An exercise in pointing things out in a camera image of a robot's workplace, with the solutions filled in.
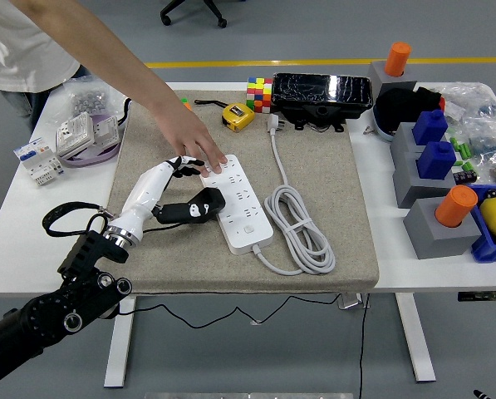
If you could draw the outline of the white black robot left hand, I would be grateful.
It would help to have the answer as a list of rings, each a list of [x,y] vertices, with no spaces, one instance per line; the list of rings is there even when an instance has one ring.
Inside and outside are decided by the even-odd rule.
[[[108,224],[107,232],[121,237],[130,245],[143,239],[144,222],[151,219],[152,210],[172,177],[199,175],[204,162],[182,155],[166,160],[143,173],[130,192],[118,217]]]

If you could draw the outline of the person's left hand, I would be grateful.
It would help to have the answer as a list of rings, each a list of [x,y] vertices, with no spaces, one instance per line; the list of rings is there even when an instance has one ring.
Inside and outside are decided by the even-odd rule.
[[[227,157],[219,149],[205,124],[178,98],[160,103],[151,113],[176,155],[206,159],[214,173],[222,172],[221,165],[227,161]]]

